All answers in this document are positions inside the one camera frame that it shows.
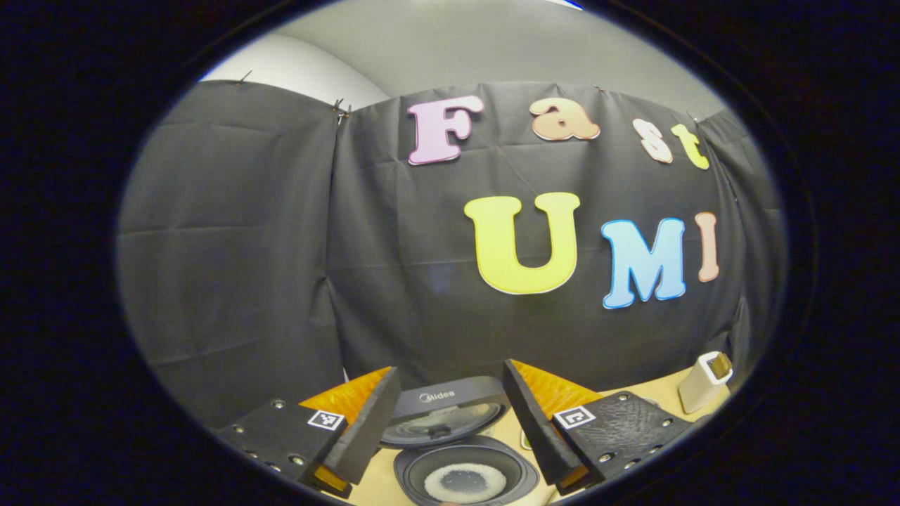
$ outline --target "rice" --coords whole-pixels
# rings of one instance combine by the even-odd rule
[[[445,465],[425,478],[425,492],[438,501],[472,504],[493,499],[506,488],[506,476],[484,464]]]

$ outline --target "clip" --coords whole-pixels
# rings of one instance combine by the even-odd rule
[[[244,74],[244,76],[243,76],[243,77],[242,77],[242,78],[241,78],[241,79],[240,79],[240,80],[239,80],[239,81],[238,81],[238,82],[237,82],[237,83],[235,83],[235,85],[234,85],[234,86],[240,86],[240,85],[241,85],[241,83],[243,83],[243,82],[244,82],[244,79],[246,79],[246,78],[247,78],[247,76],[249,76],[249,75],[250,75],[250,72],[253,72],[253,69],[250,69],[250,70],[249,70],[249,71],[248,71],[248,72],[247,72],[247,73],[246,73],[246,74]]]

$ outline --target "midea logo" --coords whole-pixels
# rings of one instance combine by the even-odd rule
[[[418,395],[418,400],[420,402],[432,402],[438,399],[446,399],[447,397],[455,397],[456,394],[451,390],[450,392],[439,392],[439,393],[420,393]]]

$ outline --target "foam letter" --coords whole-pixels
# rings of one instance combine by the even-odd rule
[[[635,301],[628,283],[629,275],[634,277],[634,284],[644,302],[650,299],[657,280],[660,280],[656,288],[658,300],[681,297],[686,290],[681,255],[683,233],[683,221],[675,218],[660,221],[653,250],[650,251],[633,221],[616,220],[604,224],[600,234],[612,245],[613,283],[612,290],[603,298],[603,307],[622,308]]]
[[[641,136],[641,145],[646,149],[650,158],[662,163],[672,163],[672,151],[662,140],[662,133],[660,129],[656,128],[656,125],[641,119],[635,119],[631,124]]]
[[[485,197],[465,205],[475,224],[478,271],[488,285],[505,294],[543,294],[559,288],[575,272],[578,247],[573,212],[581,205],[577,195],[540,194],[535,206],[547,213],[550,224],[550,260],[542,267],[522,267],[516,255],[513,216],[522,210],[516,197]]]
[[[697,138],[696,135],[688,131],[688,127],[677,124],[672,127],[672,133],[677,135],[679,139],[681,139],[681,145],[684,146],[685,153],[688,154],[688,158],[690,158],[691,163],[695,166],[706,170],[709,168],[709,160],[706,159],[703,155],[700,154],[700,150],[697,149],[697,145],[700,143],[700,139]]]
[[[594,139],[600,127],[594,124],[584,108],[567,98],[545,98],[528,107],[531,114],[539,114],[531,123],[532,130],[544,140]]]
[[[473,113],[484,110],[484,102],[475,95],[415,104],[409,113],[416,116],[416,150],[409,154],[412,165],[452,160],[462,150],[450,144],[447,133],[452,131],[457,139],[466,139],[472,132],[472,119],[466,111],[456,111],[446,118],[447,109],[465,109]]]
[[[716,263],[716,216],[711,212],[702,212],[694,217],[700,227],[700,243],[703,245],[703,265],[697,275],[700,282],[706,283],[719,276],[719,265]]]

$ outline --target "pink letter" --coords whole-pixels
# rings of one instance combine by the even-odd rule
[[[452,117],[446,118],[447,109],[480,113],[484,110],[484,103],[481,98],[469,95],[412,105],[409,113],[416,116],[416,150],[409,154],[410,164],[425,165],[459,156],[462,150],[450,144],[447,133],[452,131],[457,139],[469,137],[472,120],[466,111],[456,111]]]

